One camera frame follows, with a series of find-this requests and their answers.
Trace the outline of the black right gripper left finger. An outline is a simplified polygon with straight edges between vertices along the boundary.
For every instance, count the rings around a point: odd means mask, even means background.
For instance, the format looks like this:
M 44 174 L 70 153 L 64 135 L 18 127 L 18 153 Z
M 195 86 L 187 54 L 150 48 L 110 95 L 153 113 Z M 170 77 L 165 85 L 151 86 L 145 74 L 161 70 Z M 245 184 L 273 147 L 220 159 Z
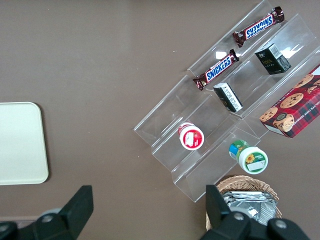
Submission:
M 0 224 L 2 240 L 76 240 L 94 210 L 93 189 L 83 185 L 57 213 L 47 213 L 33 223 L 18 228 L 17 223 Z

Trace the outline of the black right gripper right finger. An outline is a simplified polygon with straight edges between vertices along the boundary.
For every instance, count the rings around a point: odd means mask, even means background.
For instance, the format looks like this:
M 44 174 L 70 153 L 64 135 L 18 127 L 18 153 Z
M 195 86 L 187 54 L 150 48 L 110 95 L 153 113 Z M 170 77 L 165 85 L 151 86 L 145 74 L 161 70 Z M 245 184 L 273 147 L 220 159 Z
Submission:
M 306 233 L 293 221 L 272 218 L 262 225 L 244 213 L 230 211 L 215 185 L 206 186 L 206 212 L 212 229 L 202 240 L 308 240 Z

